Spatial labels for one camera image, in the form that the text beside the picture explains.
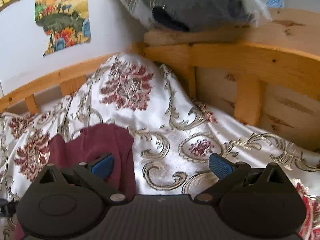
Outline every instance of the maroon cloth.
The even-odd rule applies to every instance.
[[[132,144],[134,139],[125,128],[114,124],[97,124],[83,128],[80,136],[65,143],[61,135],[49,141],[50,157],[48,163],[58,168],[72,168],[79,162],[89,163],[107,153],[114,157],[114,167],[106,182],[131,199],[136,194]],[[21,225],[15,229],[15,239],[24,236]]]

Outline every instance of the wooden headboard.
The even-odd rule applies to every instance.
[[[271,12],[274,21],[257,29],[230,26],[203,33],[146,33],[147,44],[134,44],[130,51],[171,67],[191,98],[197,96],[195,68],[227,69],[237,76],[236,119],[257,125],[265,83],[320,101],[320,53],[314,48],[319,37],[316,34],[320,34],[320,15],[292,9]],[[304,35],[298,35],[299,28]],[[230,32],[238,38],[231,39]],[[290,32],[295,33],[292,42]],[[21,86],[0,99],[0,111],[25,100],[30,113],[38,113],[35,93],[59,84],[63,95],[72,94],[85,82],[85,75],[111,55],[60,69]]]

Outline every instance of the clear plastic bag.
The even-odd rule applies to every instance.
[[[258,25],[271,19],[268,0],[121,0],[133,17],[147,28],[201,31],[218,25]]]

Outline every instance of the blanket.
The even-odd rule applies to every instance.
[[[134,137],[139,194],[194,197],[218,181],[208,165],[213,152],[252,167],[279,163],[308,209],[300,235],[320,238],[319,154],[192,102],[167,66],[131,54],[111,57],[76,94],[45,113],[0,116],[0,198],[23,196],[49,160],[51,138],[60,134],[68,142],[97,123],[124,127]],[[16,217],[0,221],[0,238],[13,238]]]

